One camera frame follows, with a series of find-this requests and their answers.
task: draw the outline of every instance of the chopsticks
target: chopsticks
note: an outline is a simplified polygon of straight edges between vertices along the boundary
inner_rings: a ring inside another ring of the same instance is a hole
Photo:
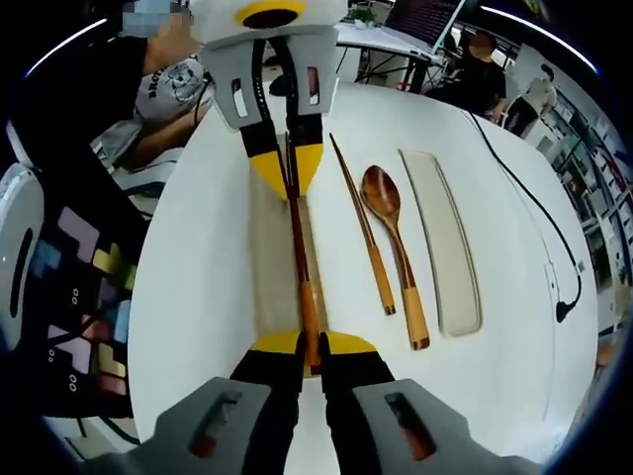
[[[367,245],[369,259],[374,269],[374,277],[376,278],[376,285],[378,286],[378,293],[380,294],[380,300],[383,303],[385,314],[392,315],[396,312],[396,305],[394,304],[394,296],[392,295],[392,289],[389,285],[387,271],[385,270],[385,265],[383,264],[383,259],[380,255],[380,249],[378,249],[376,241],[374,240],[374,235],[372,233],[372,229],[369,226],[369,221],[367,220],[365,209],[361,204],[360,197],[358,196],[358,192],[356,191],[356,186],[354,185],[354,180],[349,174],[349,170],[347,169],[347,165],[345,164],[343,155],[340,152],[340,149],[338,148],[336,140],[334,139],[334,136],[332,134],[329,135],[329,139],[332,141],[332,145],[334,146],[334,151],[336,152],[336,156],[338,157],[338,164],[343,171],[343,176],[345,177],[347,189],[349,190],[349,194],[352,198],[352,203],[354,203],[354,208],[356,209],[356,215],[358,216],[358,221],[360,222],[360,229],[363,232],[363,238],[365,238],[365,244]]]
[[[282,178],[286,186],[286,195],[290,205],[290,219],[293,227],[293,243],[295,247],[295,267],[299,279],[299,299],[301,314],[306,333],[306,360],[312,374],[320,373],[320,358],[318,356],[318,313],[315,304],[315,294],[310,281],[308,271],[308,259],[306,257],[306,245],[301,228],[301,216],[299,214],[298,199],[300,195],[299,172],[297,169],[297,157],[295,148],[289,142],[286,134],[286,167],[280,163]]]

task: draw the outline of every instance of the desk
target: desk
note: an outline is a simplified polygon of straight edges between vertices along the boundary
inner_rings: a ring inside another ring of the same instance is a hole
[[[428,65],[439,61],[439,56],[430,54],[428,50],[390,35],[389,29],[358,29],[354,25],[346,23],[339,23],[335,28],[338,30],[337,44],[339,47],[345,48],[343,54],[346,54],[348,48],[360,48],[361,50],[373,49],[408,59],[409,66],[404,82],[408,82],[410,74],[413,73],[409,92],[414,94],[419,94],[421,90]]]
[[[282,131],[284,101],[272,98],[269,106]],[[575,270],[555,231],[508,181],[470,121],[459,109],[425,97],[339,84],[323,134],[335,134],[357,183],[367,166],[379,164],[399,186],[401,235],[431,347],[416,352],[408,347],[389,239],[370,216],[398,310],[385,316],[354,207],[326,143],[308,203],[329,327],[371,341],[396,378],[419,382],[463,414],[483,446],[540,462],[567,434],[591,381],[595,284],[590,271],[581,274],[581,299],[556,324],[550,282],[557,280],[561,298],[569,301],[577,289]],[[482,127],[557,221],[577,261],[590,269],[581,225],[547,160],[507,131],[485,121]],[[449,338],[439,332],[422,222],[398,148],[433,152],[451,187],[482,299],[483,326],[474,334]],[[255,341],[253,301],[244,297],[252,291],[248,176],[239,133],[210,111],[165,187],[136,274],[129,365],[142,440],[153,434],[161,412],[210,378],[229,376]],[[322,411],[313,408],[314,396],[300,401],[296,433],[303,438],[293,442],[289,457],[296,460],[311,447],[319,461],[330,464],[313,464],[315,473],[331,473],[333,447],[317,438],[327,434],[326,427],[306,430]]]

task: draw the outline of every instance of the person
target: person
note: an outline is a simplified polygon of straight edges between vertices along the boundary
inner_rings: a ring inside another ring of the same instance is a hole
[[[172,22],[146,41],[133,116],[118,121],[91,142],[107,166],[132,171],[168,150],[183,147],[209,110],[212,80],[197,57],[191,54],[172,63],[198,48],[187,35],[187,17],[177,16],[175,21],[179,24]]]
[[[505,75],[493,61],[497,40],[477,32],[458,62],[454,78],[431,89],[427,97],[465,109],[497,122],[505,108]]]
[[[532,79],[527,92],[516,99],[507,111],[505,128],[521,138],[531,124],[556,105],[554,71],[547,64],[542,64],[541,70],[543,76]]]

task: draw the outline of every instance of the white tabletop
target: white tabletop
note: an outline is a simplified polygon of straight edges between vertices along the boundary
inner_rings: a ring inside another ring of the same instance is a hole
[[[283,101],[269,105],[277,130],[283,131]],[[550,289],[550,282],[558,283],[561,299],[569,302],[576,294],[575,270],[547,220],[507,180],[462,111],[387,88],[341,83],[323,126],[324,135],[335,134],[356,182],[369,165],[378,164],[397,183],[401,234],[432,344],[424,351],[408,348],[395,260],[372,217],[398,309],[385,316],[353,205],[327,143],[308,202],[330,328],[372,342],[396,378],[417,381],[463,414],[473,438],[485,447],[543,461],[566,435],[585,394],[597,341],[587,244],[547,160],[483,123],[498,154],[549,210],[577,261],[589,269],[582,273],[582,297],[562,324],[554,319],[557,289]],[[483,326],[474,334],[450,338],[439,332],[424,231],[399,148],[434,153],[451,187],[482,299]],[[246,298],[252,293],[248,172],[240,135],[212,110],[165,187],[136,275],[129,363],[141,439],[153,434],[162,411],[212,377],[229,376],[255,340],[253,302]],[[314,412],[309,403],[300,404],[301,411],[300,427]],[[300,427],[296,433],[309,438]],[[323,447],[329,454],[323,460],[335,463],[331,443]]]
[[[339,23],[335,28],[338,30],[337,44],[340,47],[372,48],[403,56],[437,59],[428,49],[390,34],[388,28],[356,28],[348,23]]]

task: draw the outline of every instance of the wooden spoon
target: wooden spoon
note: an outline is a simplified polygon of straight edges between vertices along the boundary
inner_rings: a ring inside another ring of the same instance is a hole
[[[403,239],[398,230],[400,217],[400,194],[396,183],[385,170],[373,165],[367,168],[363,176],[361,188],[363,202],[387,228],[398,254],[403,287],[405,314],[407,315],[408,339],[413,349],[423,349],[430,345],[428,328],[424,318],[424,311],[419,300],[415,279],[408,262]]]

